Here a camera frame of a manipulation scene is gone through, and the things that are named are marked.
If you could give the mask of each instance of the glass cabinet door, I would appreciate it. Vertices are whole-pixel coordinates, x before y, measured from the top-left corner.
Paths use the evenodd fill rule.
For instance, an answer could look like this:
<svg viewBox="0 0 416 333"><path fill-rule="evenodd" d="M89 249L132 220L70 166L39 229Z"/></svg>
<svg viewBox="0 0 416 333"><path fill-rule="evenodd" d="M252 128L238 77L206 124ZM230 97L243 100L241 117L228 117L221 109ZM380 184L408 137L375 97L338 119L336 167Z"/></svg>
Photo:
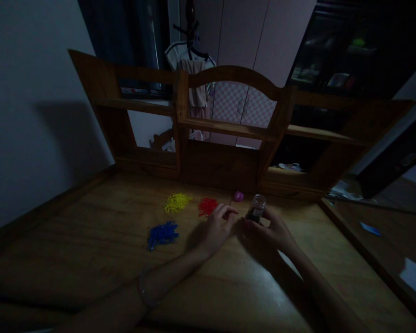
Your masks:
<svg viewBox="0 0 416 333"><path fill-rule="evenodd" d="M373 68L377 50L388 38L387 22L364 17L355 25L346 40L344 52L337 58L333 72L324 80L324 93L354 96L363 89Z"/></svg>
<svg viewBox="0 0 416 333"><path fill-rule="evenodd" d="M296 57L289 85L312 90L319 85L321 71L344 31L345 20L329 13L315 12Z"/></svg>

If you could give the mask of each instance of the dark cabinet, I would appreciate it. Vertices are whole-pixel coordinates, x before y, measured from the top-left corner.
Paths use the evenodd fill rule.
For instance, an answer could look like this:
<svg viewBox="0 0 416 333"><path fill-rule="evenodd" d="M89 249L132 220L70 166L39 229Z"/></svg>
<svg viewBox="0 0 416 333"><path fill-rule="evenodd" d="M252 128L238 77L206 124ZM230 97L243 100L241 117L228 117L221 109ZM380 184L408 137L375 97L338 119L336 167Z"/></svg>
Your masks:
<svg viewBox="0 0 416 333"><path fill-rule="evenodd" d="M416 5L320 1L286 85L355 98L391 99L416 71ZM338 132L349 114L296 106L292 124ZM308 171L325 142L286 137L273 159Z"/></svg>

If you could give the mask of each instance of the hand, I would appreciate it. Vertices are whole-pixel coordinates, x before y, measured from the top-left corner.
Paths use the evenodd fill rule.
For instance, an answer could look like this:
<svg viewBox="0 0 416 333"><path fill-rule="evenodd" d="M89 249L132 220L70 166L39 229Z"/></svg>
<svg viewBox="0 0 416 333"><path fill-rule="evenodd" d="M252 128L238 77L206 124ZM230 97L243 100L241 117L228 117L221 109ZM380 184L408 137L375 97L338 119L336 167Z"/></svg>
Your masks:
<svg viewBox="0 0 416 333"><path fill-rule="evenodd" d="M227 212L228 220L225 222L222 218ZM236 214L238 212L233 207L221 203L208 217L202 241L197 246L208 258L215 255L228 238L231 227L235 223Z"/></svg>
<svg viewBox="0 0 416 333"><path fill-rule="evenodd" d="M288 256L299 250L296 241L280 216L277 216L269 208L265 207L262 217L270 221L268 228L254 221L245 220L246 228L260 234L272 246Z"/></svg>

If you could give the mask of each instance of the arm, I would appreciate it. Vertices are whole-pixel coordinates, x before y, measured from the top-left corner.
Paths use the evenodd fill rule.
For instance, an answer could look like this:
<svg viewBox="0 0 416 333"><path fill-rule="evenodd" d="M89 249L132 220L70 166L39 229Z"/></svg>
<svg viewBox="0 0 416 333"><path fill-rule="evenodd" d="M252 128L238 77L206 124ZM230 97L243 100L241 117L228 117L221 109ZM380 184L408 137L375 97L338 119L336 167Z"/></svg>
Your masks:
<svg viewBox="0 0 416 333"><path fill-rule="evenodd" d="M227 211L230 214L224 223L222 217ZM161 300L176 284L217 253L230 234L236 214L234 208L221 203L208 218L202 241L196 248L146 273L143 289L149 302ZM139 279L136 278L85 308L53 332L130 332L149 309L145 298L139 294Z"/></svg>
<svg viewBox="0 0 416 333"><path fill-rule="evenodd" d="M335 292L309 258L299 248L281 217L265 208L263 217L270 220L268 228L246 220L245 226L259 233L275 248L290 258L311 290L329 328L333 332L369 332L347 303Z"/></svg>

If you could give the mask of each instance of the red rubber bands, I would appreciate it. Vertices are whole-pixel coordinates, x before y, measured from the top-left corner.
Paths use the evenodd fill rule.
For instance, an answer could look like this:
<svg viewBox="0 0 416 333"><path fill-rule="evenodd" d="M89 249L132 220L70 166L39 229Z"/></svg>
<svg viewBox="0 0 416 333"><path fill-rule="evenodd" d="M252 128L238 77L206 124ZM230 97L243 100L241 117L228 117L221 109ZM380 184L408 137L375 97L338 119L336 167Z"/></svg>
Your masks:
<svg viewBox="0 0 416 333"><path fill-rule="evenodd" d="M202 198L200 199L199 204L197 207L199 208L199 216L205 215L208 217L211 215L213 210L219 205L216 199L214 198ZM228 219L228 212L225 213L223 216L224 220Z"/></svg>

